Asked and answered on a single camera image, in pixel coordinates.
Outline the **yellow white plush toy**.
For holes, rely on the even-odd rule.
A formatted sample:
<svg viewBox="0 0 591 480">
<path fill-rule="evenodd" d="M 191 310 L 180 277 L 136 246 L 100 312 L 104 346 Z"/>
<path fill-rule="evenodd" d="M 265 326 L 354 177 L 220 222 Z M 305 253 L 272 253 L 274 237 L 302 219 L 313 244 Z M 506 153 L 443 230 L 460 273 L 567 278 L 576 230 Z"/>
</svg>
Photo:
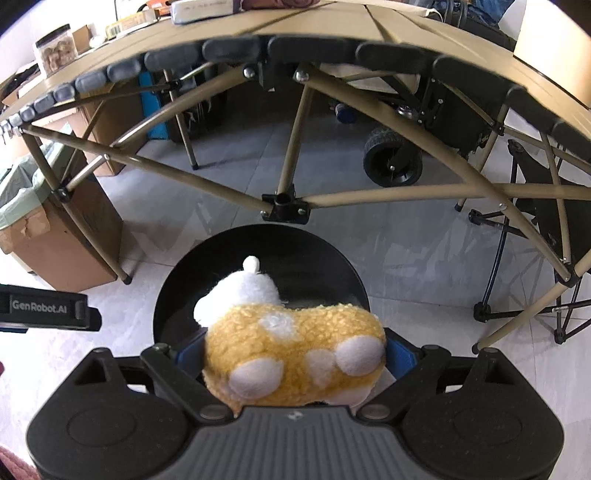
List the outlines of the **yellow white plush toy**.
<svg viewBox="0 0 591 480">
<path fill-rule="evenodd" d="M 255 256 L 197 301 L 193 319 L 207 330 L 205 385 L 235 414 L 315 402 L 356 408 L 386 364 L 377 316 L 352 304 L 289 308 Z"/>
</svg>

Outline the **black wheeled cart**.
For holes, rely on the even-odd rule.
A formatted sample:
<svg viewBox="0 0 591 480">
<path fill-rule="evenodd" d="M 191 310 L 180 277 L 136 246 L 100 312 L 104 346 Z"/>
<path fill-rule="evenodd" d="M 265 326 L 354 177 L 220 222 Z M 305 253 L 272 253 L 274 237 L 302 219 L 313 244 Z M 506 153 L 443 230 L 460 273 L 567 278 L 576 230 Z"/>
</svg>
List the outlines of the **black wheeled cart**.
<svg viewBox="0 0 591 480">
<path fill-rule="evenodd" d="M 463 158 L 484 145 L 490 127 L 465 101 L 431 78 L 419 82 L 418 91 L 394 95 L 397 113 L 437 137 Z M 363 147 L 363 169 L 380 187 L 410 186 L 423 173 L 423 150 L 393 129 L 380 125 Z"/>
</svg>

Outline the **black folding camp chair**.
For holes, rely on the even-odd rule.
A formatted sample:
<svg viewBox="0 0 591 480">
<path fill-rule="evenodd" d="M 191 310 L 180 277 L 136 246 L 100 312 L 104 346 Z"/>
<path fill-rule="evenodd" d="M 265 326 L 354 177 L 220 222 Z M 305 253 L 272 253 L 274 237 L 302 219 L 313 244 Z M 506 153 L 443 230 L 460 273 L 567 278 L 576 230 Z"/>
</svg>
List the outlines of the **black folding camp chair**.
<svg viewBox="0 0 591 480">
<path fill-rule="evenodd" d="M 535 160 L 522 144 L 515 140 L 510 140 L 508 142 L 508 150 L 512 156 L 510 176 L 512 183 L 516 181 L 518 173 L 522 173 L 525 181 L 528 183 L 550 184 L 552 182 L 550 169 Z M 562 234 L 557 202 L 551 199 L 519 198 L 515 201 L 515 206 L 521 212 L 532 217 L 533 224 L 538 228 L 544 240 L 546 240 L 556 254 L 561 254 Z M 576 263 L 590 250 L 590 203 L 583 200 L 566 200 L 564 206 L 566 220 L 568 222 L 571 259 Z M 515 236 L 523 235 L 520 229 L 510 225 L 509 220 L 505 219 L 497 222 L 495 219 L 501 215 L 502 212 L 499 210 L 490 213 L 482 213 L 478 210 L 471 210 L 469 212 L 469 221 L 471 223 L 496 227 L 501 230 L 487 287 L 482 300 L 476 303 L 473 308 L 474 319 L 482 323 L 492 319 L 510 318 L 518 314 L 516 311 L 494 313 L 489 305 L 489 299 L 495 285 L 507 237 L 510 234 Z M 582 281 L 580 279 L 575 282 L 570 302 L 563 303 L 561 299 L 556 299 L 554 306 L 546 307 L 542 310 L 544 313 L 554 313 L 556 315 L 554 341 L 557 344 L 565 343 L 568 339 L 590 326 L 590 322 L 585 321 L 573 329 L 569 327 L 573 311 L 590 305 L 589 300 L 580 300 L 578 298 L 581 284 Z"/>
</svg>

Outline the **blue flat panel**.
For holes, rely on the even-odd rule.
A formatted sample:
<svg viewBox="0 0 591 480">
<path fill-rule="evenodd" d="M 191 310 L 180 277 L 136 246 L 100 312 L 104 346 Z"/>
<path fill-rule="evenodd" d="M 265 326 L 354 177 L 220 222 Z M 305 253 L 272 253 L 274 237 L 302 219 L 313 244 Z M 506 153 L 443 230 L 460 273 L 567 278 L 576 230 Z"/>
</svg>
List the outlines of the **blue flat panel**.
<svg viewBox="0 0 591 480">
<path fill-rule="evenodd" d="M 153 86 L 157 83 L 153 75 L 147 71 L 143 71 L 139 74 L 138 82 L 140 87 Z M 142 114 L 145 118 L 149 117 L 163 106 L 160 92 L 143 91 L 140 93 L 140 102 Z M 147 138 L 149 140 L 169 140 L 170 134 L 167 123 L 159 123 L 152 127 L 147 132 Z"/>
</svg>

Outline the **white small box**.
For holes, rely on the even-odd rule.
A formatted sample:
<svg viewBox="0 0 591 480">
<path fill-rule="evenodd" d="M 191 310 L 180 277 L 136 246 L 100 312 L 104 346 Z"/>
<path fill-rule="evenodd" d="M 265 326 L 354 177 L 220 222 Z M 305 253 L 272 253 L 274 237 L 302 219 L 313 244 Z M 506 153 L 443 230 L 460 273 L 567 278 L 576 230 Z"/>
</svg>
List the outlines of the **white small box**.
<svg viewBox="0 0 591 480">
<path fill-rule="evenodd" d="M 170 6 L 171 21 L 185 25 L 238 13 L 242 2 L 235 0 L 182 0 Z"/>
</svg>

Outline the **cardboard box with green liner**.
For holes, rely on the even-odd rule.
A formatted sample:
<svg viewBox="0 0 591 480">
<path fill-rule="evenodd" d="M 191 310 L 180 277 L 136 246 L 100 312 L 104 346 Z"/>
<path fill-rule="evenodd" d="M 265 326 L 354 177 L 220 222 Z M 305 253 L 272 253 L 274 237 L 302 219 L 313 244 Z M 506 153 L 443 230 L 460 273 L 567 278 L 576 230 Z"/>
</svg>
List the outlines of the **cardboard box with green liner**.
<svg viewBox="0 0 591 480">
<path fill-rule="evenodd" d="M 123 221 L 95 176 L 76 188 L 69 204 L 117 258 Z M 116 279 L 55 199 L 29 154 L 1 169 L 1 251 L 16 255 L 56 290 L 81 292 Z"/>
</svg>

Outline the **blue white container on floor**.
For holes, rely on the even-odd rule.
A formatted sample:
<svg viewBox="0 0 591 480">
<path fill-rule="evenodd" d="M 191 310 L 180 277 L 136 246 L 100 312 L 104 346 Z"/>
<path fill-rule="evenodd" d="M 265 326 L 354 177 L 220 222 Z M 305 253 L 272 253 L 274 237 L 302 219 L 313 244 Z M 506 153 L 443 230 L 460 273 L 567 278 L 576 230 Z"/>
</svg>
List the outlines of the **blue white container on floor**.
<svg viewBox="0 0 591 480">
<path fill-rule="evenodd" d="M 345 103 L 339 103 L 335 105 L 335 118 L 342 124 L 353 124 L 356 123 L 358 113 L 356 109 L 346 105 Z"/>
</svg>

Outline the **clear jar with snacks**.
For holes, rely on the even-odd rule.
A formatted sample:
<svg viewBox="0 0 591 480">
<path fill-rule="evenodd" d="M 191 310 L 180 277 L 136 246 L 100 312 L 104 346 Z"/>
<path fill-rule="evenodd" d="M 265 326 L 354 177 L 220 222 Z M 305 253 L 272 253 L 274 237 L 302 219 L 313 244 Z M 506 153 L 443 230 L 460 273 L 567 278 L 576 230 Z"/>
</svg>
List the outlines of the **clear jar with snacks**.
<svg viewBox="0 0 591 480">
<path fill-rule="evenodd" d="M 78 52 L 70 25 L 62 25 L 36 41 L 34 54 L 44 78 L 75 61 Z"/>
</svg>

